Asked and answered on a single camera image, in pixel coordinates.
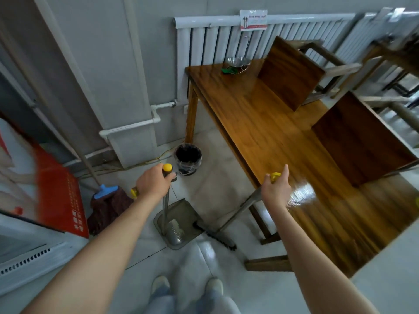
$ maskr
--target broom handle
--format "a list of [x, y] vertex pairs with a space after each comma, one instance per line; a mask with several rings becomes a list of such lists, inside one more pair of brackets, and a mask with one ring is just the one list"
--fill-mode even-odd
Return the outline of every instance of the broom handle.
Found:
[[[16, 52], [12, 49], [11, 43], [13, 42], [13, 40], [10, 37], [8, 37], [8, 35], [6, 35], [6, 33], [7, 32], [6, 32], [5, 26], [1, 22], [0, 41], [2, 42], [3, 46], [5, 47], [6, 51], [9, 54], [9, 56], [13, 59], [16, 66], [19, 68], [19, 70], [22, 73], [22, 75], [24, 76], [25, 80], [28, 82], [28, 84], [34, 90], [34, 92], [37, 95], [37, 97], [39, 98], [39, 100], [48, 108], [49, 107], [48, 100], [42, 94], [42, 91], [39, 90], [39, 88], [36, 86], [35, 82], [33, 81], [33, 78], [30, 76], [30, 71], [29, 71], [28, 67], [26, 66], [26, 64], [19, 59]], [[100, 186], [101, 183], [99, 182], [99, 179], [98, 179], [95, 171], [93, 170], [93, 167], [90, 165], [89, 161], [86, 159], [84, 154], [80, 151], [80, 149], [75, 144], [72, 144], [70, 142], [70, 140], [68, 139], [66, 134], [63, 132], [61, 127], [58, 125], [60, 122], [54, 116], [54, 114], [52, 112], [49, 112], [49, 113], [50, 113], [50, 117], [51, 117], [50, 121], [54, 124], [57, 131], [64, 137], [64, 139], [68, 142], [68, 144], [74, 149], [77, 156], [80, 158], [80, 160], [83, 162], [83, 164], [86, 165], [86, 168], [89, 171], [89, 173], [92, 174], [92, 177], [96, 181], [97, 185]]]

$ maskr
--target jeans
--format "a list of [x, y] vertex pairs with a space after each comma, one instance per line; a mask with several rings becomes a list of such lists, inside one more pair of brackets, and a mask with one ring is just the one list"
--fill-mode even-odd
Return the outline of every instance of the jeans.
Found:
[[[216, 290], [192, 302], [184, 314], [240, 314], [234, 301]], [[175, 314], [175, 296], [167, 286], [160, 286], [151, 296], [143, 314]]]

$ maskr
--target blue mop head base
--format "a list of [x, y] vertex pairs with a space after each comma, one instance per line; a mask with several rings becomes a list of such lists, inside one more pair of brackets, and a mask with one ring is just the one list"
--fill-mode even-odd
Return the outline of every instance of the blue mop head base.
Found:
[[93, 198], [94, 199], [102, 198], [103, 196], [106, 196], [106, 195], [116, 191], [117, 189], [118, 189], [118, 186], [106, 187], [104, 184], [102, 184], [101, 189], [95, 195], [93, 195]]

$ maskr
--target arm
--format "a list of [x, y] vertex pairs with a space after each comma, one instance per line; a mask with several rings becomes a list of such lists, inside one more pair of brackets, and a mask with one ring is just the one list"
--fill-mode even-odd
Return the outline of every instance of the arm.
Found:
[[311, 313], [376, 314], [378, 311], [353, 283], [310, 240], [287, 210], [291, 187], [288, 165], [271, 184], [269, 174], [262, 198], [288, 253], [302, 295]]
[[137, 181], [140, 196], [66, 264], [23, 314], [106, 312], [148, 215], [175, 177], [164, 178], [162, 167], [144, 172]]

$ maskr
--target trash can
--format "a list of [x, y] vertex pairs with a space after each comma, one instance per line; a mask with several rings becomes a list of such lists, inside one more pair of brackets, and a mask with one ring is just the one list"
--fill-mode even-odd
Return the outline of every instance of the trash can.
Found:
[[192, 175], [199, 168], [202, 161], [201, 150], [193, 144], [183, 143], [173, 153], [179, 174]]

